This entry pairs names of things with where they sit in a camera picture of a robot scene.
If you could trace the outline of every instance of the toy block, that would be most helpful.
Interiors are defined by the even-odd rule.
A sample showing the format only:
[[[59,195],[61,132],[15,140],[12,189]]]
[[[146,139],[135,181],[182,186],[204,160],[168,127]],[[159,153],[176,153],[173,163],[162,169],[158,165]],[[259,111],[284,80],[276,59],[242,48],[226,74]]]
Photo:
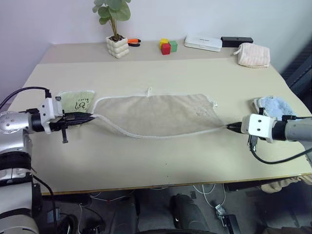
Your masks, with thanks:
[[[161,45],[161,52],[163,55],[169,55],[170,54],[170,44],[169,43],[164,43]]]
[[[160,49],[161,49],[161,45],[164,44],[164,43],[169,43],[169,40],[166,39],[166,38],[160,39],[160,43],[159,43],[159,48],[160,48]]]
[[[170,44],[170,47],[171,47],[170,53],[176,52],[177,51],[177,42],[175,40],[171,40],[169,42],[169,44]]]

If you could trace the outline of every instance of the green block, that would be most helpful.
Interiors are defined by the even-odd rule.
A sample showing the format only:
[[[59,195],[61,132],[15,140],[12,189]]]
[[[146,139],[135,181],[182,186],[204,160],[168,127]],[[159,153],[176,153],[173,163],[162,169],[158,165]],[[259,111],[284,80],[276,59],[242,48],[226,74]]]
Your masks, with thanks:
[[[169,42],[171,49],[170,49],[170,53],[171,52],[176,52],[177,51],[177,42],[175,40],[171,40]]]

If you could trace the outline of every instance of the beige towel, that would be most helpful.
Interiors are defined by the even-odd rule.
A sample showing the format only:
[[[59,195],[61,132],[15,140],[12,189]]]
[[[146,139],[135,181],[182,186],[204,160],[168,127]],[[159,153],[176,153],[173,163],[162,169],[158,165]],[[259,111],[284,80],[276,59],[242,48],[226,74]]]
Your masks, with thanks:
[[[224,127],[203,94],[104,97],[92,113],[114,133],[134,138],[183,137]]]
[[[242,43],[234,55],[238,54],[238,64],[246,67],[259,68],[270,65],[269,48],[251,44]]]
[[[261,190],[266,193],[272,194],[272,193],[279,192],[282,190],[282,188],[290,185],[291,183],[296,183],[298,181],[303,181],[306,184],[312,185],[312,175],[301,175],[301,176],[273,182],[270,184],[263,184],[261,185]]]

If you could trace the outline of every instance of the folded cloth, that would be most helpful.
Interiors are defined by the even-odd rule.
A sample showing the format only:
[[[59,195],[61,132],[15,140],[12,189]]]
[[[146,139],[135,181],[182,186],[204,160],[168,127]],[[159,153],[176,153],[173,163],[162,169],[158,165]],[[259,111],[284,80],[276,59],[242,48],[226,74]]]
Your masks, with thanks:
[[[161,139],[221,130],[224,124],[214,106],[203,94],[103,97],[92,114],[113,133]]]
[[[246,67],[259,68],[270,65],[270,50],[267,47],[252,43],[242,43],[234,55],[238,54],[238,64]]]
[[[65,113],[86,113],[93,100],[94,93],[92,90],[64,91],[59,93],[58,96],[61,97],[62,108]]]
[[[265,116],[275,117],[280,121],[284,115],[296,115],[291,106],[281,97],[267,96],[256,98],[253,100],[253,104],[257,113],[259,113],[259,108],[264,107],[263,114]]]
[[[268,194],[272,194],[281,191],[282,188],[287,187],[291,183],[297,183],[299,181],[303,181],[308,185],[312,185],[312,175],[300,175],[289,179],[273,182],[270,184],[263,184],[261,185],[261,190]]]

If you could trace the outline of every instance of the green towel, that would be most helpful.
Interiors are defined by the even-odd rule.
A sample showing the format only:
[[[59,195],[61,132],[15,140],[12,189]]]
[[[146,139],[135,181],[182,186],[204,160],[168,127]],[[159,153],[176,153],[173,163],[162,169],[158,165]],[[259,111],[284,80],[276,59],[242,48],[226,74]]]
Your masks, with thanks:
[[[61,97],[62,108],[65,113],[70,112],[84,112],[86,113],[89,106],[93,100],[95,92],[92,90],[84,91],[65,91],[61,92],[59,96]]]

